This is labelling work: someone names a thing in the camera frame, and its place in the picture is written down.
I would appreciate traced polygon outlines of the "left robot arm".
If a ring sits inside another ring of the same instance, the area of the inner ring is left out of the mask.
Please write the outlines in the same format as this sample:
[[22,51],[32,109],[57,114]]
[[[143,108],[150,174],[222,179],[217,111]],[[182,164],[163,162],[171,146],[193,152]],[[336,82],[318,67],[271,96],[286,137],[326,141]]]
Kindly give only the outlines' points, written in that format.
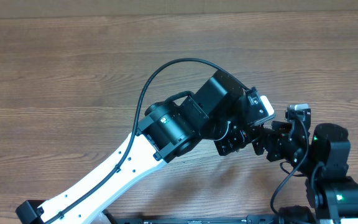
[[16,208],[22,223],[91,223],[143,177],[204,139],[220,155],[244,147],[247,129],[274,116],[269,100],[216,72],[198,91],[181,92],[149,106],[136,130],[104,162],[60,195],[27,200]]

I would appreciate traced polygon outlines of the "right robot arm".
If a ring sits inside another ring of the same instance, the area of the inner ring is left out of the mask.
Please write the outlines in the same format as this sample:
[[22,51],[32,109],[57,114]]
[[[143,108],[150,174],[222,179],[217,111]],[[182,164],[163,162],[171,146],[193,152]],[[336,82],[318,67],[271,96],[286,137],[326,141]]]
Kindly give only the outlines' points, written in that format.
[[252,140],[257,155],[270,162],[284,160],[306,178],[309,208],[294,205],[274,208],[272,223],[358,223],[358,184],[348,176],[351,143],[346,128],[322,123],[310,134],[302,121],[274,121],[256,128]]

